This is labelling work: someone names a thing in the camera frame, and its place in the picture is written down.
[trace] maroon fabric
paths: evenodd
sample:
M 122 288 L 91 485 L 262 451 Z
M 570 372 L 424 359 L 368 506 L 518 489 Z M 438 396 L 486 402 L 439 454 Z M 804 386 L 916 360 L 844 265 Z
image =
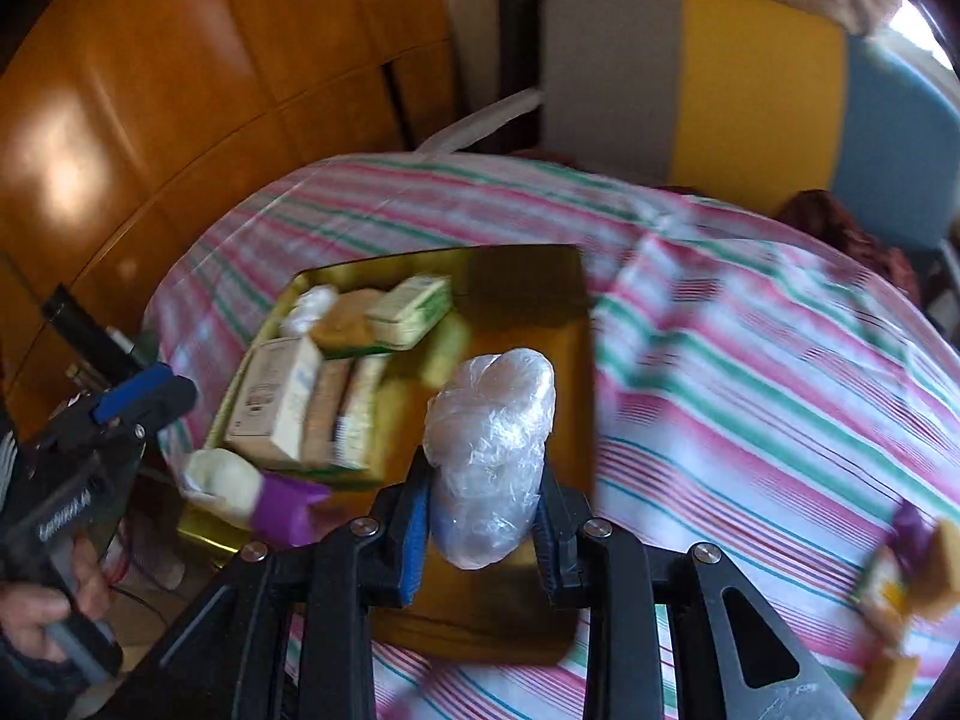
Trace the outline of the maroon fabric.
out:
M 864 232 L 828 191 L 814 189 L 795 194 L 776 215 L 776 220 L 843 252 L 898 287 L 915 306 L 920 305 L 917 274 L 904 252 L 885 247 Z

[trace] table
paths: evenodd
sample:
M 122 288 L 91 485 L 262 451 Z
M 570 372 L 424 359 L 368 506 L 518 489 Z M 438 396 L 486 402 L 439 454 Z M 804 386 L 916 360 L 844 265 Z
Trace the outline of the table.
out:
M 901 496 L 960 519 L 960 361 L 891 285 L 723 203 L 546 163 L 455 154 L 318 162 L 200 237 L 147 309 L 199 399 L 203 442 L 272 299 L 297 271 L 381 254 L 571 242 L 594 299 L 594 509 L 648 543 L 719 544 L 849 689 L 872 646 L 848 600 Z M 672 651 L 661 619 L 667 715 Z M 904 717 L 960 641 L 923 624 Z M 587 623 L 556 668 L 431 664 L 374 647 L 381 717 L 579 717 Z

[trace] wooden cabinet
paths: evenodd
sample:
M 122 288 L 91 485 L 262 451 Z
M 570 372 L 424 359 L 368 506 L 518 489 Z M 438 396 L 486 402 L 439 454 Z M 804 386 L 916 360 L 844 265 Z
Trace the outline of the wooden cabinet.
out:
M 455 88 L 443 0 L 52 1 L 0 76 L 0 343 L 21 427 L 69 391 L 72 353 L 37 311 L 56 284 L 134 332 L 233 205 L 305 163 L 402 148 L 401 117 L 421 141 L 455 118 Z

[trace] human hand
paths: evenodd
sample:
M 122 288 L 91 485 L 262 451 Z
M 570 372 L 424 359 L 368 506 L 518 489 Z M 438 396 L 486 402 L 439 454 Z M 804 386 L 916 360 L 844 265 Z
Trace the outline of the human hand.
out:
M 110 606 L 107 581 L 100 571 L 97 553 L 86 536 L 74 541 L 73 574 L 77 579 L 77 607 L 91 620 L 101 620 Z M 70 603 L 58 590 L 35 584 L 0 586 L 0 630 L 21 655 L 53 661 L 66 660 L 64 651 L 47 637 L 43 627 L 70 613 Z

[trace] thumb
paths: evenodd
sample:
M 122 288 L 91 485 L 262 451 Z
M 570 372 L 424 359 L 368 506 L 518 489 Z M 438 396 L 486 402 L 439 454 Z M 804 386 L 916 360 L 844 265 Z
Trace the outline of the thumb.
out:
M 0 627 L 4 630 L 48 625 L 69 613 L 70 602 L 57 590 L 34 584 L 0 587 Z

